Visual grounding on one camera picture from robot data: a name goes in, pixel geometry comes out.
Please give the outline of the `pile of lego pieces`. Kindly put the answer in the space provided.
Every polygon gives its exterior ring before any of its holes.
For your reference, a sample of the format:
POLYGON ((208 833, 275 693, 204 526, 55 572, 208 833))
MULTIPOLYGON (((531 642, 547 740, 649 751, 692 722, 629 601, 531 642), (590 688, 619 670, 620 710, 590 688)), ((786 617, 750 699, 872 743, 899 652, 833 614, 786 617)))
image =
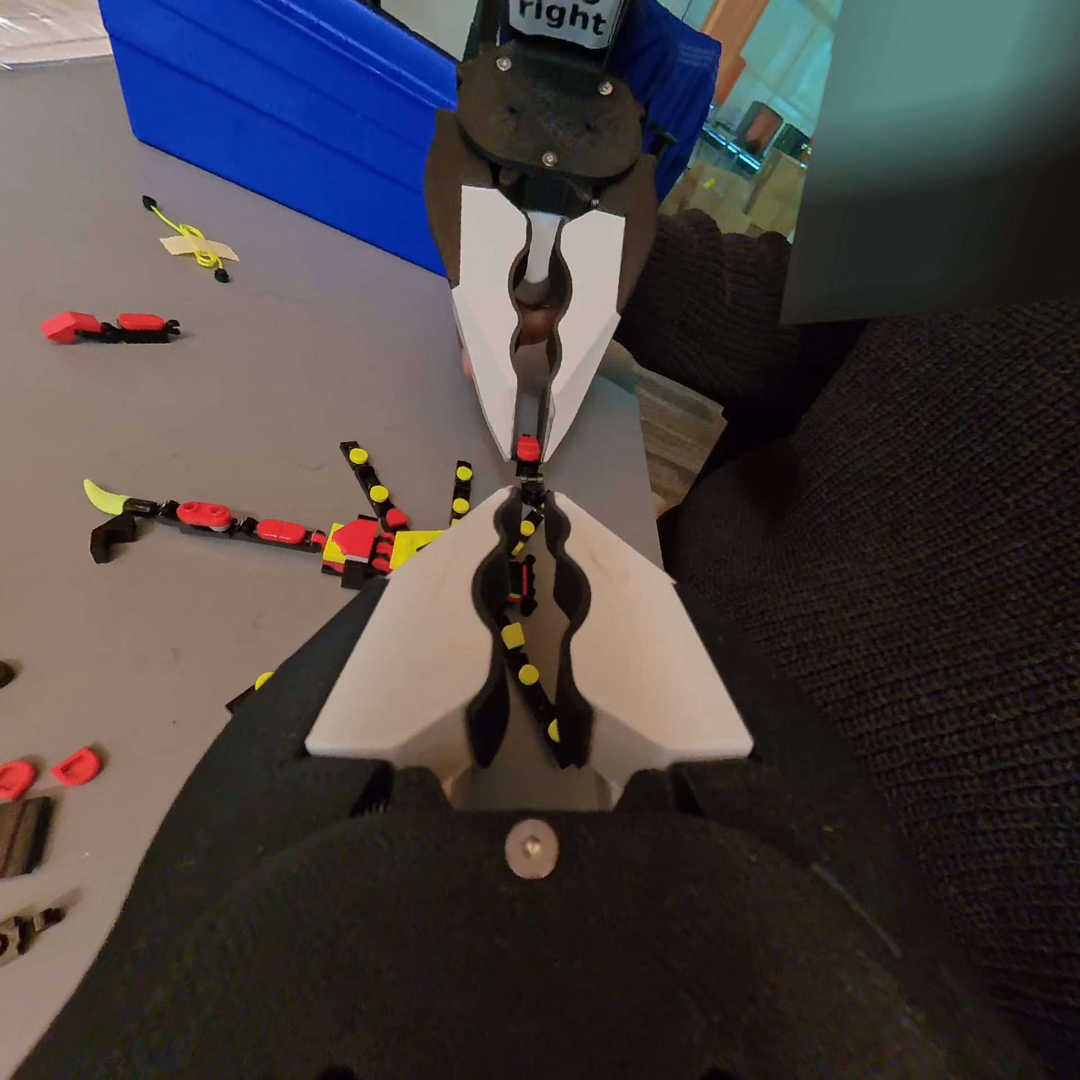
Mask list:
MULTIPOLYGON (((66 789, 78 788, 102 773, 102 752, 84 746, 48 770, 48 775, 66 789)), ((26 758, 1 765, 1 879, 30 875, 41 864, 55 813, 55 799, 32 795, 37 766, 26 758)), ((75 903, 75 895, 60 897, 45 907, 15 912, 1 920, 1 966, 21 959, 33 942, 55 924, 60 924, 75 903)))

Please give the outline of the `person's right forearm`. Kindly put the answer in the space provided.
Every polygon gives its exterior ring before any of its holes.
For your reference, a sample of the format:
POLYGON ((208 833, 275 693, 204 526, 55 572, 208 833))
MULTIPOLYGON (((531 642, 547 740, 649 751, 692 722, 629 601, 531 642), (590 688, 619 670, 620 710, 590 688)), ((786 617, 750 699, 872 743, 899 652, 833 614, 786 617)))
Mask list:
POLYGON ((777 232, 723 232, 702 210, 662 214, 615 341, 723 407, 768 403, 800 351, 800 332, 781 325, 789 254, 777 232))

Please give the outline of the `printed paper sheets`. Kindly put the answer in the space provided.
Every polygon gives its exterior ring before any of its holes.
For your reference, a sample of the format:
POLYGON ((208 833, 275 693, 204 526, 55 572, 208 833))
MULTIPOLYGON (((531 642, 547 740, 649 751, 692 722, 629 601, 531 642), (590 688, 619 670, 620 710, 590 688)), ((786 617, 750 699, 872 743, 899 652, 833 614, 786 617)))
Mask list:
POLYGON ((1 1, 1 67, 108 57, 113 49, 97 1, 1 1))

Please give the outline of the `black yellow lego scorpion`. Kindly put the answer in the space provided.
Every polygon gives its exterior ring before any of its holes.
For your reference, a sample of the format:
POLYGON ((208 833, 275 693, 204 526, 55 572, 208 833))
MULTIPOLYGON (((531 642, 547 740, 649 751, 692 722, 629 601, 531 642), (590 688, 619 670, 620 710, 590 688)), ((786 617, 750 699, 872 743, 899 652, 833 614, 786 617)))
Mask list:
MULTIPOLYGON (((343 588, 357 590, 386 578, 444 534, 411 529, 410 518, 392 499, 372 464, 372 455, 356 442, 339 446, 345 461, 372 505, 372 515, 336 523, 329 530, 313 530, 292 519, 256 519, 238 516, 231 508, 204 500, 156 502, 111 492, 93 480, 83 481, 87 501, 107 519, 91 532, 89 551, 95 564, 108 563, 114 546, 133 543, 140 522, 156 521, 189 536, 244 541, 318 556, 321 572, 337 578, 343 588)), ((507 555, 507 595, 496 619, 502 638, 507 674, 519 685, 526 708, 542 731, 542 741, 561 768, 575 764, 572 750, 561 739, 556 705, 541 686, 541 675, 526 650, 521 621, 537 609, 534 554, 526 548, 545 519, 546 487, 519 483, 523 509, 512 529, 507 555)))

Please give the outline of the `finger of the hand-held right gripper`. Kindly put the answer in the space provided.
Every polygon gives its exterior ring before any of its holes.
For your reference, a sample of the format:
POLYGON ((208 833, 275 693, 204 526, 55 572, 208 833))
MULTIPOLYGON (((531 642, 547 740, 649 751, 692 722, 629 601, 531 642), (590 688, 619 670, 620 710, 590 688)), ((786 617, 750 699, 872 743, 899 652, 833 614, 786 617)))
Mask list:
POLYGON ((512 361, 519 330, 513 278, 528 249, 526 215, 499 190, 461 187, 460 255, 453 311, 492 440, 510 460, 519 377, 512 361))
POLYGON ((546 386, 542 460, 565 438, 588 396, 600 359, 615 337, 624 218, 589 210, 563 222, 553 253, 565 298, 555 325, 553 370, 546 386))

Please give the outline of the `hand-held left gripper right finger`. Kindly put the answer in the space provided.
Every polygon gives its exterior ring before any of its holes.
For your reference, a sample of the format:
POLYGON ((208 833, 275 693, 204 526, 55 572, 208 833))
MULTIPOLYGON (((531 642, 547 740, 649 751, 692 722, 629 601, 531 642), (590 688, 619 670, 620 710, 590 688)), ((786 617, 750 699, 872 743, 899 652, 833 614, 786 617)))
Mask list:
POLYGON ((750 730, 669 575, 562 492, 546 494, 553 600, 568 621, 554 701, 566 766, 627 782, 750 757, 750 730))

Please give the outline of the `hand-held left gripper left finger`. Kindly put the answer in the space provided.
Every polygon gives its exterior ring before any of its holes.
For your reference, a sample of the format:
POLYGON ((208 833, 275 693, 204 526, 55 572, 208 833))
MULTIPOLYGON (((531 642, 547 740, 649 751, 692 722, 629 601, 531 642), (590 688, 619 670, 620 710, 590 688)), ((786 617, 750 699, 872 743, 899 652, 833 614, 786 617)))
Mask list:
POLYGON ((519 490, 501 488, 389 573, 305 739, 313 756, 462 775, 507 735, 502 617, 519 490))

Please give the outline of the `blue plastic bin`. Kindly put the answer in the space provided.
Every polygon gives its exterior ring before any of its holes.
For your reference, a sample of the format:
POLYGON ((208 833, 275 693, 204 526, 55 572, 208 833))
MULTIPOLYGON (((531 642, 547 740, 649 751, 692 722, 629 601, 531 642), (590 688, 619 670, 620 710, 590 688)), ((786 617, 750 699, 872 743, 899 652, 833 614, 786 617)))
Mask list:
POLYGON ((352 1, 102 1, 133 135, 444 274, 426 156, 458 60, 352 1))

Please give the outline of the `red black lego claw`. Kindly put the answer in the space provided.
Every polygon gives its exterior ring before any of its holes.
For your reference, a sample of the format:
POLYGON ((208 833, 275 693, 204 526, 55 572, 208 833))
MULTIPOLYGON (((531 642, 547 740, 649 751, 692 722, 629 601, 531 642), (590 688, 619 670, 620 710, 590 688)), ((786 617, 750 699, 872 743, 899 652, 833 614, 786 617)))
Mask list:
POLYGON ((54 345, 168 345, 183 336, 176 319, 135 312, 121 313, 108 322, 69 310, 48 318, 40 330, 54 345))

